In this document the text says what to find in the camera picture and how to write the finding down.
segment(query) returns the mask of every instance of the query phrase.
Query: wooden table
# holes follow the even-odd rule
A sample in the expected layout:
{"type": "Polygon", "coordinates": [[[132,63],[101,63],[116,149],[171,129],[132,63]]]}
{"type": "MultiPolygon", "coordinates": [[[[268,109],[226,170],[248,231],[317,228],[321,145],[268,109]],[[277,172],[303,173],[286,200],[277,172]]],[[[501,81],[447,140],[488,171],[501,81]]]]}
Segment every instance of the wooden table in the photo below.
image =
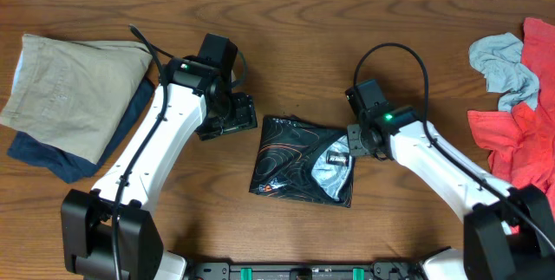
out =
{"type": "MultiPolygon", "coordinates": [[[[355,121],[343,92],[370,47],[401,42],[430,74],[430,118],[464,154],[486,167],[466,111],[492,110],[482,76],[468,64],[483,36],[522,35],[525,16],[555,22],[555,0],[1,0],[0,104],[10,96],[21,36],[61,40],[134,40],[133,23],[176,55],[196,54],[205,33],[228,36],[245,53],[243,90],[258,121],[294,114],[323,125],[355,121]]],[[[151,69],[149,77],[155,79],[151,69]]],[[[371,56],[361,79],[376,78],[398,104],[422,103],[414,59],[399,49],[371,56]]],[[[48,170],[5,153],[15,132],[0,127],[0,278],[73,279],[62,262],[60,205],[70,188],[48,170]]],[[[129,137],[98,172],[105,173],[129,137]]],[[[395,162],[356,163],[352,207],[345,209],[248,193],[260,127],[189,140],[173,167],[155,221],[168,250],[235,262],[367,262],[418,257],[462,246],[462,226],[418,177],[395,162]]]]}

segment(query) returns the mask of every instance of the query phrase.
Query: red fabric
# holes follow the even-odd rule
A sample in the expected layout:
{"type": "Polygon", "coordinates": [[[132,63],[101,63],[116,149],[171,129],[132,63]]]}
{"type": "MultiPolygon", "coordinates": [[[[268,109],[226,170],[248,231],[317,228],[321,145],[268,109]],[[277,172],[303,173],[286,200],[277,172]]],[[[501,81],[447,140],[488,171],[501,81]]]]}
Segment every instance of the red fabric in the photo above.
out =
{"type": "Polygon", "coordinates": [[[524,22],[521,62],[539,78],[536,111],[521,102],[508,112],[468,111],[476,144],[492,150],[492,174],[517,188],[534,184],[555,211],[555,27],[539,19],[524,22]]]}

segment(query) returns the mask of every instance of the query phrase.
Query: dark blue fabric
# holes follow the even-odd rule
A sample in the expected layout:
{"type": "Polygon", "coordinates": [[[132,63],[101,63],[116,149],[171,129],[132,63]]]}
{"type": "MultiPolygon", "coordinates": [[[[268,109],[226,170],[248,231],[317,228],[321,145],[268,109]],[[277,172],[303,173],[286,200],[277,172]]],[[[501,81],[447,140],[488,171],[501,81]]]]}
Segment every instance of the dark blue fabric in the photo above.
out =
{"type": "Polygon", "coordinates": [[[47,167],[67,183],[72,183],[83,177],[91,177],[98,172],[110,154],[129,133],[129,130],[139,119],[140,114],[150,101],[153,92],[154,85],[148,79],[143,79],[131,98],[127,110],[121,117],[120,124],[115,129],[112,139],[108,142],[104,153],[96,164],[56,147],[38,142],[23,132],[17,132],[16,138],[8,149],[8,155],[32,166],[47,167]]]}

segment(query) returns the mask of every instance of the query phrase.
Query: light blue cloth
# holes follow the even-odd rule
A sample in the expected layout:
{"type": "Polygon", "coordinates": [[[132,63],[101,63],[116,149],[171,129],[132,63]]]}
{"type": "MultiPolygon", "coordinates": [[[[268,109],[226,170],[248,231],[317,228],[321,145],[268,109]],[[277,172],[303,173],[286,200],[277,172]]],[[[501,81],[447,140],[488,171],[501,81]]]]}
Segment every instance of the light blue cloth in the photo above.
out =
{"type": "Polygon", "coordinates": [[[487,80],[487,91],[505,93],[499,99],[499,111],[511,112],[525,101],[535,110],[538,106],[538,77],[520,63],[524,44],[511,33],[489,36],[474,42],[468,50],[470,65],[487,80]]]}

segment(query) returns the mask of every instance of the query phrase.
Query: beige cloth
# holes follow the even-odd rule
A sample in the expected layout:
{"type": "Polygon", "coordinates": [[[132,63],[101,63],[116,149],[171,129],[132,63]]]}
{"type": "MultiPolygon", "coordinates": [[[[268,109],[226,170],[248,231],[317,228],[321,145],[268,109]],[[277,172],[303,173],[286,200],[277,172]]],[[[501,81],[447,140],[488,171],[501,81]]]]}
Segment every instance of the beige cloth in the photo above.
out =
{"type": "Polygon", "coordinates": [[[96,164],[147,72],[147,48],[24,35],[22,56],[0,124],[96,164]]]}

